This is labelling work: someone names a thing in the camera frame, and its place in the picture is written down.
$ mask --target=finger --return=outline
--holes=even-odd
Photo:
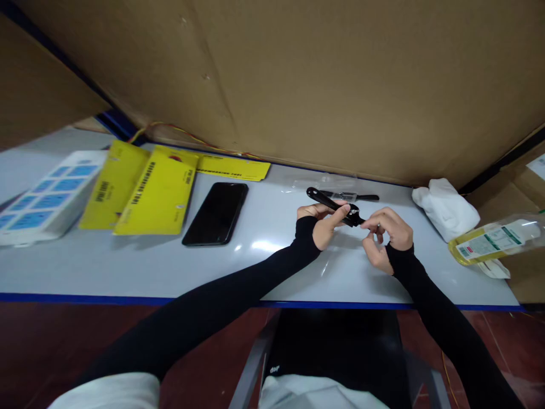
[[[381,226],[364,227],[362,223],[360,224],[360,228],[362,229],[368,228],[370,231],[372,231],[376,235],[383,235],[384,233],[386,233],[386,230],[384,230],[384,227],[381,227]]]
[[[309,207],[314,207],[314,209],[318,212],[318,214],[325,213],[331,210],[325,204],[321,204],[321,203],[315,203],[313,205],[311,204]]]
[[[392,218],[392,220],[395,220],[397,222],[403,222],[403,219],[401,218],[401,216],[395,213],[390,207],[383,207],[382,209],[377,210],[371,215],[371,217],[378,216],[380,214],[388,215]]]
[[[305,216],[314,216],[313,212],[309,211],[310,206],[301,206],[297,209],[297,220]]]
[[[388,262],[386,262],[385,265],[383,264],[381,270],[384,271],[389,276],[393,276],[393,268],[392,268],[392,265],[390,264],[390,260],[388,259],[388,252],[386,251],[386,247],[382,247],[379,250],[379,253],[380,253],[380,257],[383,260],[384,259],[388,260]]]
[[[370,234],[370,235],[376,234],[376,239],[377,239],[377,241],[378,241],[380,244],[382,244],[382,243],[384,242],[384,236],[382,235],[381,232],[378,232],[378,231],[377,231],[377,229],[378,229],[379,227],[370,227],[370,228],[369,228],[369,234]]]
[[[336,204],[338,204],[338,205],[341,205],[341,206],[343,206],[343,205],[345,205],[345,204],[348,203],[347,201],[334,201],[334,202],[335,202]],[[326,212],[327,212],[328,214],[333,214],[333,213],[335,213],[335,210],[333,210],[332,208],[328,207],[327,210],[326,210]]]
[[[344,206],[339,207],[337,211],[333,213],[329,219],[326,219],[326,221],[329,223],[331,227],[335,227],[342,221],[342,219],[346,217],[349,211],[350,211],[350,205],[345,204]]]
[[[348,203],[347,201],[334,201],[334,202],[336,204],[338,204],[338,205],[341,205],[341,206]],[[335,213],[335,211],[332,208],[326,206],[325,204],[321,204],[321,203],[315,203],[313,205],[311,204],[308,207],[314,207],[316,209],[316,211],[318,212],[318,214],[322,214],[322,213],[333,214],[333,213]]]
[[[369,233],[367,237],[362,240],[362,245],[371,264],[376,265],[380,260],[380,252],[376,247],[373,233]]]
[[[369,219],[367,219],[363,224],[362,228],[370,228],[370,227],[376,227],[376,231],[380,234],[381,229],[386,230],[387,232],[390,232],[393,228],[395,228],[396,222],[394,222],[390,216],[386,214],[379,214],[377,216],[373,216]]]

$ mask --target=person's right hand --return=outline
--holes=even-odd
[[[374,212],[371,217],[360,226],[363,229],[369,229],[369,234],[363,239],[363,249],[369,258],[369,262],[389,275],[393,275],[392,265],[388,259],[386,248],[380,250],[375,245],[375,234],[379,243],[383,242],[385,231],[390,236],[390,244],[393,248],[405,251],[413,246],[413,230],[389,207],[382,208]]]

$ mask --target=tiled floor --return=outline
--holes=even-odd
[[[154,310],[145,306],[0,303],[0,406],[46,408],[113,340]],[[274,313],[269,308],[253,308],[183,357],[162,384],[161,408],[227,408],[255,336]],[[545,407],[545,315],[464,314],[525,406]],[[398,317],[404,347],[446,379],[441,350],[418,313],[400,311]],[[446,365],[459,407],[469,407],[448,358]],[[252,408],[256,406],[257,395],[251,403]],[[415,407],[429,407],[425,390]]]

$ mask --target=black pants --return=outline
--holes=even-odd
[[[285,309],[268,375],[331,378],[368,391],[390,409],[411,408],[395,311]]]

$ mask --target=blue table edge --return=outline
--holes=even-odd
[[[166,297],[119,297],[110,295],[31,294],[0,293],[0,302],[39,302],[70,304],[109,304],[163,306],[174,298]],[[268,308],[343,308],[347,310],[413,310],[412,304],[405,303],[357,303],[326,301],[259,301],[256,307]],[[521,305],[457,305],[462,311],[526,311]]]

